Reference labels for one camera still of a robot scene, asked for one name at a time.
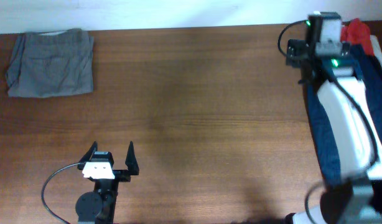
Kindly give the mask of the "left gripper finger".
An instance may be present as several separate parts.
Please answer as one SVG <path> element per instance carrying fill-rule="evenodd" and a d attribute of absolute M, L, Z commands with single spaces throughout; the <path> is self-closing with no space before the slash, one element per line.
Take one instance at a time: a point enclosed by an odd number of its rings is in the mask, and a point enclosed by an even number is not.
<path fill-rule="evenodd" d="M 129 175 L 139 175 L 139 166 L 137 163 L 137 159 L 136 159 L 136 155 L 134 151 L 134 144 L 132 141 L 129 143 L 125 164 L 127 166 Z"/>
<path fill-rule="evenodd" d="M 89 150 L 83 155 L 83 157 L 78 161 L 77 169 L 83 170 L 84 166 L 87 162 L 91 160 L 93 154 L 98 150 L 98 143 L 96 141 L 93 142 Z"/>

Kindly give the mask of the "navy blue shorts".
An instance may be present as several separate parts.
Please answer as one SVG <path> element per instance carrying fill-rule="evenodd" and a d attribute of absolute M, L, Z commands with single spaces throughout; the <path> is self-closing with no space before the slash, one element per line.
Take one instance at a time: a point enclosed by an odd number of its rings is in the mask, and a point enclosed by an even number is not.
<path fill-rule="evenodd" d="M 382 143 L 382 67 L 376 56 L 367 55 L 362 46 L 351 48 L 352 57 L 360 64 L 366 86 L 366 101 L 370 115 L 374 122 L 378 137 Z M 313 86 L 307 87 L 307 112 L 317 151 L 318 162 L 324 181 L 330 190 L 336 189 L 334 194 L 326 192 L 320 200 L 325 218 L 333 218 L 334 212 L 343 205 L 342 196 L 338 190 L 341 184 L 340 159 L 330 121 L 320 104 Z"/>

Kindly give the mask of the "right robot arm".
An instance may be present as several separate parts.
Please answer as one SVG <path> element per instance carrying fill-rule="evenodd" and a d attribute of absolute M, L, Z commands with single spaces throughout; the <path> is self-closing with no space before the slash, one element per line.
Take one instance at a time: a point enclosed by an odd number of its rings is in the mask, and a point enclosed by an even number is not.
<path fill-rule="evenodd" d="M 359 45 L 291 39 L 325 192 L 287 223 L 382 223 L 382 81 Z"/>

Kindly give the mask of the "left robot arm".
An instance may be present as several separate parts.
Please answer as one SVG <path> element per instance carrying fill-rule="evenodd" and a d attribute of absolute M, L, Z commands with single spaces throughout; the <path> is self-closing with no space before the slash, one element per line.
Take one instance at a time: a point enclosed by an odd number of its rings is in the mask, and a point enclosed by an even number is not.
<path fill-rule="evenodd" d="M 75 205 L 78 223 L 113 223 L 120 183 L 130 182 L 139 174 L 134 144 L 129 143 L 125 160 L 126 169 L 114 169 L 111 152 L 99 151 L 94 142 L 79 160 L 77 169 L 94 183 L 94 189 L 81 195 Z"/>

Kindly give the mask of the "red garment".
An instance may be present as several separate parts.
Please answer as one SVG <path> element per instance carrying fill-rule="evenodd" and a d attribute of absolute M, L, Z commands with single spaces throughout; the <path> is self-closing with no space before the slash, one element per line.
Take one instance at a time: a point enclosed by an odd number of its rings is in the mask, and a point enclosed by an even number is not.
<path fill-rule="evenodd" d="M 361 45 L 366 55 L 374 56 L 370 28 L 359 18 L 353 19 L 342 27 L 341 41 L 352 45 Z"/>

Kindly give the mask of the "white garment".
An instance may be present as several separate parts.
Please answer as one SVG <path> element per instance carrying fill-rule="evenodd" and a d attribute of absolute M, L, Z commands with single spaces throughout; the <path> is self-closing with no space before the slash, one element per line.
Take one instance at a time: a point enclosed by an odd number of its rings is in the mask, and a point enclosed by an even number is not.
<path fill-rule="evenodd" d="M 378 59 L 380 66 L 382 68 L 382 50 L 381 50 L 378 38 L 375 35 L 370 35 L 370 40 L 371 40 L 374 55 Z"/>

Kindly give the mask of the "folded grey shorts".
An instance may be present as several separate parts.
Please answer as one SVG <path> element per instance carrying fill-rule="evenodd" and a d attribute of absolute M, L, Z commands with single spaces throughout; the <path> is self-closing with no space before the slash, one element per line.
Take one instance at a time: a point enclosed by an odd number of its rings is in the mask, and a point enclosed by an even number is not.
<path fill-rule="evenodd" d="M 94 37 L 82 29 L 17 37 L 6 72 L 7 94 L 50 98 L 93 91 Z"/>

